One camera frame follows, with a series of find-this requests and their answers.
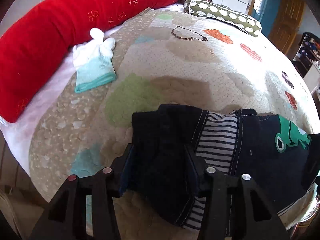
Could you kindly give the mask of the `white bed sheet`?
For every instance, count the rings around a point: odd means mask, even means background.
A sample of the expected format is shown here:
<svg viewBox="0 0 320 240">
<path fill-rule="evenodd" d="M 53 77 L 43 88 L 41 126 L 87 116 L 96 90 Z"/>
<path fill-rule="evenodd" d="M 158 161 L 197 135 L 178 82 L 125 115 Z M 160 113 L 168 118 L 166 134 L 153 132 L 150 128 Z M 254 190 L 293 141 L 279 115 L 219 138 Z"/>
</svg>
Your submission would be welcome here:
<svg viewBox="0 0 320 240">
<path fill-rule="evenodd" d="M 30 174 L 29 148 L 36 126 L 47 109 L 56 102 L 74 73 L 73 51 L 70 50 L 58 70 L 33 97 L 19 119 L 8 125 L 1 124 L 1 132 L 8 148 L 27 174 Z"/>
</svg>

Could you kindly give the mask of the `white and teal glove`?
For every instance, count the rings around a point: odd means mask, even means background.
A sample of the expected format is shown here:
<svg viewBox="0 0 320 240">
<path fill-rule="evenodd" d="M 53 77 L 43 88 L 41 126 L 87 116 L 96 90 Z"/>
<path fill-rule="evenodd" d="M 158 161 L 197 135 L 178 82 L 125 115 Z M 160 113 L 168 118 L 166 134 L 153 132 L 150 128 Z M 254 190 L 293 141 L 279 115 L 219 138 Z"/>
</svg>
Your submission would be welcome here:
<svg viewBox="0 0 320 240">
<path fill-rule="evenodd" d="M 89 32 L 91 40 L 84 45 L 73 47 L 73 66 L 76 70 L 75 92 L 83 93 L 116 80 L 112 64 L 114 38 L 105 38 L 98 28 Z"/>
</svg>

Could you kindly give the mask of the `wooden door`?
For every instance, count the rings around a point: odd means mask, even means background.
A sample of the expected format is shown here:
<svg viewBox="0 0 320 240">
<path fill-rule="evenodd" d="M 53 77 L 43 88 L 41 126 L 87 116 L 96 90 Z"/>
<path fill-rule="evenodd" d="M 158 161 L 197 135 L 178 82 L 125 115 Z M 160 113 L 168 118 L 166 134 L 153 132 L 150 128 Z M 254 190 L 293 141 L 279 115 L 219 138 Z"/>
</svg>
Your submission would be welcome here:
<svg viewBox="0 0 320 240">
<path fill-rule="evenodd" d="M 276 19 L 268 39 L 283 54 L 291 48 L 300 28 L 305 2 L 303 0 L 281 0 Z"/>
</svg>

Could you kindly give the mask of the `navy striped children's pants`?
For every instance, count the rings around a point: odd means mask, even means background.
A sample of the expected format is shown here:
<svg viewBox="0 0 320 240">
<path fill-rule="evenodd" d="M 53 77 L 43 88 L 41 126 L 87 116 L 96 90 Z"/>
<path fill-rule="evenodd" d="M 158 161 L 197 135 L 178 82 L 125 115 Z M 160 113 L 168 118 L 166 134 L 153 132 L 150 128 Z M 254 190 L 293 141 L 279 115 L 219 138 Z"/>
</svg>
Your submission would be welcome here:
<svg viewBox="0 0 320 240">
<path fill-rule="evenodd" d="M 319 135 L 280 115 L 167 104 L 134 113 L 132 128 L 129 189 L 164 220 L 190 230 L 201 227 L 206 193 L 189 154 L 204 168 L 252 176 L 279 215 L 310 191 L 319 173 Z"/>
</svg>

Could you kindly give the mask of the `olive white-dotted bolster pillow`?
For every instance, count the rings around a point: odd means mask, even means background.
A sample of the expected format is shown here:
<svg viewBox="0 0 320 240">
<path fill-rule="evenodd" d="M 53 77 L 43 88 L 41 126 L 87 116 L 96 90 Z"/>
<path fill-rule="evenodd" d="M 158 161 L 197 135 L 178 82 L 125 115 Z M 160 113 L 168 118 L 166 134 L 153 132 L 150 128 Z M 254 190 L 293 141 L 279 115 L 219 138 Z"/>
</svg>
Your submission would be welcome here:
<svg viewBox="0 0 320 240">
<path fill-rule="evenodd" d="M 257 19 L 243 12 L 234 11 L 225 5 L 208 0 L 186 0 L 183 7 L 184 12 L 189 15 L 231 24 L 253 37 L 258 37 L 262 31 L 261 23 Z"/>
</svg>

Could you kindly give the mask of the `white shelf unit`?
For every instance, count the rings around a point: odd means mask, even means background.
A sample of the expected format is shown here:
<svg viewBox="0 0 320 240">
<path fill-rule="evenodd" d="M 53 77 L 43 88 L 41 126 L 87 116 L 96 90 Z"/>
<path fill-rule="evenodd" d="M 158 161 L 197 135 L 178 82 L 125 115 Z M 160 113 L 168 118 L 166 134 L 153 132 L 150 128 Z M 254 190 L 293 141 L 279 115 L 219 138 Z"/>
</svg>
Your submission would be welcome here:
<svg viewBox="0 0 320 240">
<path fill-rule="evenodd" d="M 311 94 L 313 94 L 319 87 L 320 73 L 319 69 L 312 64 L 306 75 L 303 77 L 305 84 L 307 85 Z"/>
</svg>

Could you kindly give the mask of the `long red bolster pillow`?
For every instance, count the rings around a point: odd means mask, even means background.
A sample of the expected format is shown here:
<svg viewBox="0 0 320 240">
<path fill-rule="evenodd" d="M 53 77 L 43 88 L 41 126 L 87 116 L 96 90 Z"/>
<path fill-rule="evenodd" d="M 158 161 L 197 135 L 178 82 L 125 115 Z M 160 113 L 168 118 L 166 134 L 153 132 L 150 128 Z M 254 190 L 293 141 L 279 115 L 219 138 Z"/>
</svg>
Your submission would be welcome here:
<svg viewBox="0 0 320 240">
<path fill-rule="evenodd" d="M 177 0 L 45 0 L 1 36 L 1 120 L 16 122 L 59 67 L 69 48 L 89 41 L 92 28 L 120 25 L 146 8 Z"/>
</svg>

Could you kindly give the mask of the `black shoe rack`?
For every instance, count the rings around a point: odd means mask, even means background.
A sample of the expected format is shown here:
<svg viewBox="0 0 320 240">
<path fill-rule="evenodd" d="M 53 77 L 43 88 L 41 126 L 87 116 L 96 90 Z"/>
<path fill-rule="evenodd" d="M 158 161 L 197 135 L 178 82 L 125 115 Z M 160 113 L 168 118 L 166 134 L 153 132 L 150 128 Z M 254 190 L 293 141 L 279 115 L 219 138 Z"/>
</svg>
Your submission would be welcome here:
<svg viewBox="0 0 320 240">
<path fill-rule="evenodd" d="M 319 70 L 319 37 L 313 33 L 304 32 L 298 45 L 292 64 L 300 76 L 305 77 L 311 67 Z"/>
</svg>

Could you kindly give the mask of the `patchwork heart quilt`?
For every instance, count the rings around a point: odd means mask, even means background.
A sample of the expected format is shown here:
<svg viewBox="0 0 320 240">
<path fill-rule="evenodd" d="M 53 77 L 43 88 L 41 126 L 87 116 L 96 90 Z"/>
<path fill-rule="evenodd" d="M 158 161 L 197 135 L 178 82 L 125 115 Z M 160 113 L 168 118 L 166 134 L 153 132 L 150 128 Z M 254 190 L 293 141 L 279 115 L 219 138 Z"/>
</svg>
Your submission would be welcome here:
<svg viewBox="0 0 320 240">
<path fill-rule="evenodd" d="M 36 126 L 29 149 L 31 179 L 48 202 L 68 176 L 95 175 L 132 144 L 134 113 L 187 105 L 230 115 L 253 109 L 280 115 L 319 135 L 311 93 L 291 61 L 264 36 L 183 12 L 146 9 L 113 34 L 117 78 L 76 93 L 74 74 Z M 164 220 L 127 187 L 113 199 L 120 239 L 199 239 L 199 230 Z M 279 218 L 288 231 L 306 214 L 310 191 Z"/>
</svg>

